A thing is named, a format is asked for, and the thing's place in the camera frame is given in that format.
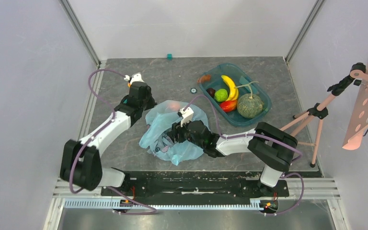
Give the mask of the green netted fake melon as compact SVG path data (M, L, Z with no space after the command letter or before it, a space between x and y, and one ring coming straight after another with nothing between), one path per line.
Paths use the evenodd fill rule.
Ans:
M256 94L247 93L237 102L238 113L245 118L255 118L263 111L264 102Z

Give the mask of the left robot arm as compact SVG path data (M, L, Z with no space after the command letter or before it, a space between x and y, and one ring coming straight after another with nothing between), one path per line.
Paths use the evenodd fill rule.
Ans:
M129 94L114 108L110 116L93 132L80 140L68 140L64 145L59 176L69 186L92 191L100 186L112 186L119 195L131 190L125 173L116 168L104 168L103 152L118 136L131 128L144 111L156 105L151 88L144 82L134 82Z

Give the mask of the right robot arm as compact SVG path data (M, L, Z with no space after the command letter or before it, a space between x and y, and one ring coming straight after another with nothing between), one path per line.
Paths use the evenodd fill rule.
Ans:
M237 153L252 153L265 163L258 181L258 191L271 195L277 189L282 175L289 171L297 150L298 141L290 134L266 123L235 135L220 135L211 132L200 120L186 124L174 123L167 133L174 143L190 142L201 148L202 153L212 157L226 157Z

